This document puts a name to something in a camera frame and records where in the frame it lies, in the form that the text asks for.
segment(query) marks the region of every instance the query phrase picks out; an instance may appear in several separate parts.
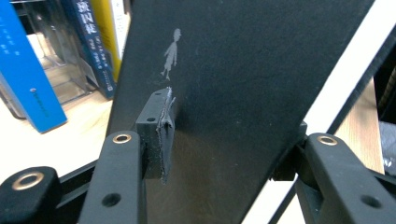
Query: bookshelf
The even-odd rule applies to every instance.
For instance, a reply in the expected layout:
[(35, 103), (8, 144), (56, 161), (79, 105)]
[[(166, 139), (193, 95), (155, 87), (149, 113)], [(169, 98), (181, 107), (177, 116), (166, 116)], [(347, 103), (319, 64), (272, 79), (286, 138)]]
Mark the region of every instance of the bookshelf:
[(95, 91), (63, 105), (68, 121), (47, 133), (38, 133), (27, 120), (15, 119), (0, 104), (0, 182), (31, 166), (51, 166), (62, 176), (96, 160), (111, 104)]

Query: black plastic part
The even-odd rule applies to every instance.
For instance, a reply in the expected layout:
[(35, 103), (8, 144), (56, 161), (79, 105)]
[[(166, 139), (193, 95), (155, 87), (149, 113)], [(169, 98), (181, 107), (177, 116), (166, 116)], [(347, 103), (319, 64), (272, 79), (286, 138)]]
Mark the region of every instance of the black plastic part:
[(53, 168), (20, 171), (0, 186), (0, 223), (53, 223), (61, 197), (61, 184)]
[(107, 137), (78, 223), (145, 223), (141, 160), (137, 133)]
[(300, 151), (298, 156), (299, 166), (296, 168), (296, 172), (299, 175), (299, 179), (304, 182), (307, 186), (312, 189), (319, 190), (319, 186), (317, 180), (315, 179), (314, 173), (312, 172), (312, 167), (310, 163), (307, 161), (307, 158), (304, 156), (305, 150), (301, 147), (297, 147)]
[[(175, 122), (172, 107), (168, 102), (172, 101), (172, 94), (169, 92), (171, 92), (170, 89), (163, 89), (152, 93), (136, 120), (137, 133), (140, 135), (145, 149), (143, 154), (143, 175), (145, 178), (166, 177), (170, 169)], [(165, 114), (169, 115), (171, 124), (163, 124), (163, 115)]]
[(271, 178), (275, 181), (292, 181), (294, 180), (294, 177), (296, 176), (297, 168), (300, 166), (300, 164), (297, 164), (296, 162), (301, 162), (300, 157), (300, 149), (299, 146), (304, 143), (305, 138), (306, 138), (306, 129), (307, 129), (307, 124), (305, 122), (302, 122), (300, 125), (300, 130), (298, 132), (298, 142), (297, 144), (292, 147), (292, 148), (287, 148), (285, 150), (284, 155), (281, 157), (279, 160), (278, 166), (275, 168)]
[(294, 187), (298, 195), (305, 223), (317, 223), (320, 207), (323, 203), (323, 196), (320, 191), (306, 185), (301, 178), (296, 180)]
[(325, 133), (311, 134), (306, 141), (305, 156), (323, 196), (315, 223), (396, 220), (396, 202), (392, 196), (341, 139)]
[(373, 176), (378, 182), (392, 195), (393, 199), (396, 200), (396, 179), (390, 175), (381, 175), (375, 171), (370, 170)]

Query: black panel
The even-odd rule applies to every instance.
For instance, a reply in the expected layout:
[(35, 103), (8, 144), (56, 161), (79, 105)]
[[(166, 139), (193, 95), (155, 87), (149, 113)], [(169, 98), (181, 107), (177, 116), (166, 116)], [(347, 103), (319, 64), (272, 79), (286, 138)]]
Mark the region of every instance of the black panel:
[(177, 98), (173, 167), (166, 185), (147, 181), (148, 222), (242, 221), (371, 4), (135, 0), (107, 134), (134, 129), (154, 91)]

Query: wooden surface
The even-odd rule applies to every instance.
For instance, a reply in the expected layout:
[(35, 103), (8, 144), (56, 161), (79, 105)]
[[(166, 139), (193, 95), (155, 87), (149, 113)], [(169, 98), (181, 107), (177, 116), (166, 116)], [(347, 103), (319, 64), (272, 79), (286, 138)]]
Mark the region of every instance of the wooden surface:
[(96, 160), (111, 104), (96, 91), (63, 106), (66, 124), (38, 133), (27, 120), (14, 119), (0, 102), (0, 183), (32, 166), (50, 166), (62, 176)]
[(367, 85), (335, 135), (346, 142), (367, 168), (384, 174), (373, 81)]

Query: clear plastic container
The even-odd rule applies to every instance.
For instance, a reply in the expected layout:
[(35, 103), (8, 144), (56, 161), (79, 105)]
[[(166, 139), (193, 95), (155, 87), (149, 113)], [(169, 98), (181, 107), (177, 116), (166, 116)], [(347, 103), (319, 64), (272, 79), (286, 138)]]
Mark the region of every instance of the clear plastic container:
[[(93, 90), (87, 83), (83, 61), (57, 1), (10, 1), (16, 9), (27, 37), (58, 100), (65, 104)], [(0, 97), (18, 119), (24, 115), (0, 86)]]

